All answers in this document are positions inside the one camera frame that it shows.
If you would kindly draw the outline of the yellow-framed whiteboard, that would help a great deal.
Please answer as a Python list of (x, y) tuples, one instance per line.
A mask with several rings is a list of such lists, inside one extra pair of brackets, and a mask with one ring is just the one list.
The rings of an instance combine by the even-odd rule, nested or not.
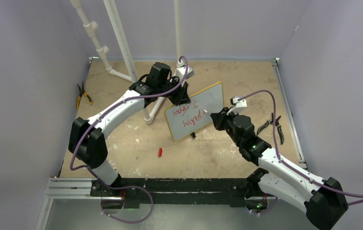
[(224, 108), (223, 84), (217, 82), (190, 96), (191, 103), (173, 105), (164, 111), (164, 116), (173, 141), (179, 141), (212, 122), (211, 113)]

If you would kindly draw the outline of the red marker cap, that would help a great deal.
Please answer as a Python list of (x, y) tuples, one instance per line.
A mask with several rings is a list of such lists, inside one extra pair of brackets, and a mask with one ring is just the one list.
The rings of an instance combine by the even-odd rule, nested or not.
[(162, 153), (163, 153), (163, 149), (162, 148), (159, 148), (158, 157), (161, 157), (162, 156)]

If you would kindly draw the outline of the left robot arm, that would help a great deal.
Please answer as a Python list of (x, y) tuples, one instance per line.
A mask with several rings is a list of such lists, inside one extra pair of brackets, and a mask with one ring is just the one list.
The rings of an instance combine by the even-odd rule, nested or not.
[(187, 79), (194, 70), (185, 61), (178, 62), (175, 71), (162, 62), (155, 62), (149, 73), (142, 75), (116, 102), (87, 119), (76, 118), (71, 127), (68, 151), (73, 154), (70, 170), (74, 171), (75, 159), (81, 160), (82, 167), (99, 178), (102, 190), (115, 196), (121, 189), (121, 176), (108, 162), (107, 137), (124, 121), (158, 100), (167, 98), (173, 105), (191, 102), (188, 95)]

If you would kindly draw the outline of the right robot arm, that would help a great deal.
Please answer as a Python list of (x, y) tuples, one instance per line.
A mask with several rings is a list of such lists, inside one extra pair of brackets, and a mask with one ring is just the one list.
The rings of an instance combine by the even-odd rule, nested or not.
[(275, 148), (255, 134), (250, 117), (228, 110), (225, 107), (210, 116), (215, 129), (225, 131), (242, 157), (258, 167), (248, 177), (248, 191), (253, 195), (263, 192), (276, 196), (305, 213), (319, 230), (332, 229), (349, 208), (340, 182), (312, 174), (277, 154)]

